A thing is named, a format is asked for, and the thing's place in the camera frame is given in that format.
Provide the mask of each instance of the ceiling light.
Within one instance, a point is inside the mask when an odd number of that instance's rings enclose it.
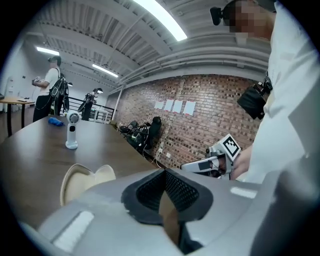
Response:
[[[103,72],[106,72],[107,74],[109,74],[109,75],[111,75],[111,76],[114,76],[114,77],[116,77],[116,78],[118,77],[117,74],[112,73],[111,71],[106,70],[106,69],[104,69],[103,67],[97,66],[96,64],[92,64],[92,67],[96,68],[97,70],[101,70],[101,71],[103,71]]]
[[[155,16],[175,37],[177,41],[187,38],[185,32],[174,18],[156,0],[133,0]]]
[[[47,53],[47,54],[53,54],[53,55],[60,55],[58,51],[55,50],[50,50],[42,47],[37,47],[36,48],[39,52]]]

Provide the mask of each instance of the black railing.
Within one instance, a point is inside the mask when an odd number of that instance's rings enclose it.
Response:
[[[83,102],[84,101],[81,99],[69,97],[69,109],[78,111],[78,108]],[[107,118],[106,118],[106,113],[99,112],[98,109],[95,109],[95,111],[98,111],[96,115],[97,120],[104,121],[106,119],[107,121],[110,121],[112,119],[114,115],[114,110],[115,110],[114,108],[102,106],[99,104],[93,104],[93,105],[98,107],[103,107],[103,110],[108,111]],[[90,113],[91,119],[95,119],[95,111],[91,111]],[[65,115],[65,112],[64,112],[64,108],[62,107],[60,111],[60,116],[64,116],[64,115]]]

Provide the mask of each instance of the brick wall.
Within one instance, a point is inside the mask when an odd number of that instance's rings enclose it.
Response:
[[[160,143],[163,153],[158,161],[167,167],[204,158],[206,149],[230,133],[242,149],[254,141],[260,121],[237,104],[237,99],[253,81],[225,75],[189,75],[153,81],[123,91],[115,114],[116,122],[139,124],[160,116],[161,131],[150,154],[155,156]],[[110,95],[114,102],[117,95]],[[183,100],[181,113],[154,109],[156,101]],[[182,114],[186,101],[196,101],[193,116]]]

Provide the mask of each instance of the floor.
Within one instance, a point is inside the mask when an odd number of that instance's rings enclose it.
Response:
[[[34,117],[35,107],[25,108],[24,112],[24,126],[30,125]],[[21,130],[21,110],[11,113],[12,134]],[[7,113],[0,113],[0,144],[8,137],[7,131]]]

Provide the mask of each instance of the wooden table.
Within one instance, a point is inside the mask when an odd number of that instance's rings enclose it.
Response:
[[[65,117],[56,116],[67,124]],[[111,125],[80,121],[78,148],[66,148],[67,126],[34,122],[0,145],[2,188],[20,221],[37,228],[60,207],[60,187],[75,163],[96,171],[110,165],[117,178],[154,169]]]
[[[29,101],[27,99],[21,97],[5,97],[4,99],[0,99],[0,103],[8,104],[7,112],[6,112],[6,127],[8,132],[8,137],[12,135],[12,127],[11,127],[11,105],[12,104],[21,104],[22,112],[21,112],[21,128],[25,127],[25,106],[27,104],[33,104],[34,101]]]

